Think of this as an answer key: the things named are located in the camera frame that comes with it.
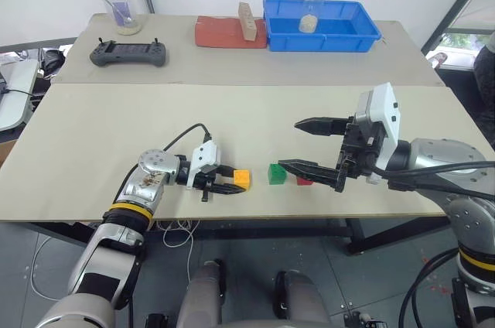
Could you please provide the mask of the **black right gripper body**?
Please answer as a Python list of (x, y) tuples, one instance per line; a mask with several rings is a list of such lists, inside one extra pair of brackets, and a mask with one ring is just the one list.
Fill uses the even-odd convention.
[(371, 166), (377, 161), (386, 137), (381, 122), (360, 126), (355, 117), (339, 118), (336, 133), (343, 136), (339, 158), (336, 164), (336, 192), (343, 192), (347, 178), (369, 176)]

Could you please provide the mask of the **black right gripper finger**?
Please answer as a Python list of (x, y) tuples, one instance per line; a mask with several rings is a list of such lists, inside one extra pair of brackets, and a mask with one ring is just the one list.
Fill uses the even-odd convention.
[(294, 127), (311, 135), (344, 135), (348, 118), (311, 117), (297, 121)]
[(287, 172), (298, 178), (321, 183), (340, 190), (339, 173), (336, 169), (320, 166), (316, 162), (310, 162), (302, 159), (283, 159), (278, 160), (278, 164)]

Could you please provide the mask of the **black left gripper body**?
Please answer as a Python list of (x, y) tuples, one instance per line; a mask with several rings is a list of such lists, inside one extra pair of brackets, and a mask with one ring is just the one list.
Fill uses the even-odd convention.
[(206, 203), (211, 193), (220, 193), (221, 185), (215, 183), (217, 170), (213, 169), (208, 173), (199, 171), (193, 179), (193, 188), (202, 192), (201, 201)]

